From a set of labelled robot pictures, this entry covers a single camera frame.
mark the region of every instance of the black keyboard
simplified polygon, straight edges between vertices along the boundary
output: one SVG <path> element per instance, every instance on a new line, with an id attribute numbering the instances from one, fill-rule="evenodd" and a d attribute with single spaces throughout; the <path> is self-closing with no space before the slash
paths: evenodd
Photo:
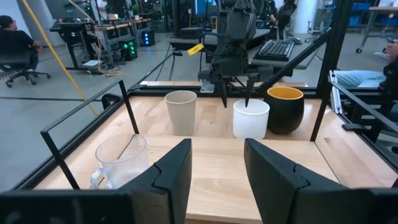
<path id="1" fill-rule="evenodd" d="M 293 47 L 293 40 L 270 40 L 260 48 L 254 59 L 287 62 L 289 61 Z"/>

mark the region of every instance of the black planter with yellow rim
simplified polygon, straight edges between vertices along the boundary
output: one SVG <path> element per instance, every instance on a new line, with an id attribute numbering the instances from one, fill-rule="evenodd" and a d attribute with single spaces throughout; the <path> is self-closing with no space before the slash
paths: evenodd
<path id="1" fill-rule="evenodd" d="M 304 94 L 287 86 L 269 88 L 264 101 L 270 106 L 268 129 L 275 134 L 290 134 L 299 128 L 304 116 Z"/>

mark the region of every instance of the yellow cable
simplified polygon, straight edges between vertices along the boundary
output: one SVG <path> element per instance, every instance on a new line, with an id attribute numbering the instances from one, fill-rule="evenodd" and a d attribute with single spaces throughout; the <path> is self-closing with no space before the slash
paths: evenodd
<path id="1" fill-rule="evenodd" d="M 98 61 L 101 61 L 101 53 L 102 53 L 102 42 L 101 42 L 101 37 L 99 35 L 100 33 L 100 29 L 98 28 L 98 26 L 96 25 L 96 22 L 94 21 L 93 18 L 91 18 L 91 16 L 89 16 L 80 6 L 78 6 L 76 3 L 74 3 L 72 0 L 68 0 L 68 2 L 70 4 L 72 4 L 77 10 L 79 10 L 83 15 L 85 15 L 93 24 L 94 24 L 94 30 L 95 30 L 95 36 L 97 38 L 98 41 Z M 123 74 L 120 71 L 102 71 L 101 70 L 101 64 L 98 63 L 98 71 L 102 72 L 105 74 L 106 77 L 114 77 L 116 75 L 121 75 Z"/>
<path id="2" fill-rule="evenodd" d="M 47 35 L 45 35 L 45 32 L 43 30 L 43 27 L 40 25 L 40 22 L 37 20 L 35 14 L 33 13 L 32 9 L 30 8 L 29 4 L 26 2 L 26 0 L 22 0 L 22 2 L 24 3 L 26 9 L 29 11 L 29 14 L 32 16 L 33 20 L 35 21 L 37 27 L 39 28 L 40 33 L 42 34 L 46 44 L 49 46 L 51 52 L 54 54 L 54 57 L 57 59 L 58 63 L 61 65 L 63 71 L 67 74 L 68 78 L 70 79 L 70 81 L 72 81 L 73 85 L 75 86 L 76 90 L 79 92 L 80 96 L 86 101 L 87 97 L 85 96 L 85 94 L 82 92 L 82 90 L 80 89 L 80 87 L 77 85 L 77 83 L 75 82 L 75 80 L 73 79 L 73 77 L 70 75 L 69 71 L 65 68 L 65 65 L 62 63 L 60 57 L 58 56 L 58 54 L 56 53 L 56 51 L 54 50 L 54 48 L 52 47 L 49 39 L 47 38 Z M 94 108 L 91 105 L 88 105 L 88 107 L 90 108 L 90 110 L 94 113 L 95 116 L 97 116 L 97 113 L 95 112 Z"/>

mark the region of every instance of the beige paper cup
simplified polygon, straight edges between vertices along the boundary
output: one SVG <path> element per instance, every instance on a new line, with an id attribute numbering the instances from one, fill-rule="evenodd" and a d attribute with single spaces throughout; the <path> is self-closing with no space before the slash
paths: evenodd
<path id="1" fill-rule="evenodd" d="M 192 136 L 195 132 L 197 94 L 192 91 L 174 91 L 165 96 L 174 135 Z"/>

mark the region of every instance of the concrete floor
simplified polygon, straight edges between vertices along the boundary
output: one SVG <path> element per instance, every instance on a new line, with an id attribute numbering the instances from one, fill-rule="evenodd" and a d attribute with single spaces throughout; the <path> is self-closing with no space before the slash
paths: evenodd
<path id="1" fill-rule="evenodd" d="M 161 62 L 166 54 L 168 43 L 164 40 L 168 34 L 157 34 L 157 43 L 152 47 L 139 49 L 139 57 L 121 67 L 122 75 L 113 78 L 105 76 L 92 77 L 81 72 L 71 72 L 73 78 L 89 98 L 101 91 L 115 80 L 123 79 L 126 87 L 131 86 L 151 71 Z M 386 45 L 384 39 L 369 39 L 361 54 L 355 49 L 359 47 L 362 35 L 347 34 L 344 48 L 341 53 L 338 68 L 340 70 L 382 70 L 387 63 L 384 59 L 373 55 Z M 317 55 L 323 58 L 325 46 L 321 47 Z M 57 47 L 57 52 L 66 66 L 72 64 L 70 56 L 64 46 Z M 177 58 L 174 69 L 174 81 L 197 81 L 200 54 Z M 169 79 L 171 68 L 169 60 L 160 74 L 159 80 Z M 305 82 L 309 86 L 316 86 L 322 61 L 314 59 L 306 70 L 295 70 L 293 77 L 285 78 L 287 82 Z M 51 52 L 46 50 L 41 55 L 38 71 L 48 72 L 51 79 L 40 78 L 36 86 L 20 78 L 15 81 L 13 88 L 8 88 L 0 81 L 0 97 L 31 97 L 31 98 L 74 98 L 81 96 L 73 87 L 71 81 L 62 72 Z M 155 72 L 148 80 L 154 80 Z M 79 102 L 72 101 L 32 101 L 32 100 L 0 100 L 0 190 L 13 187 L 18 181 L 29 174 L 48 156 L 50 151 L 40 136 L 40 130 L 78 106 Z M 101 111 L 100 103 L 93 103 L 96 111 Z M 90 110 L 84 109 L 72 116 L 60 126 L 56 127 L 51 135 L 57 146 L 66 143 L 74 134 L 94 118 Z"/>

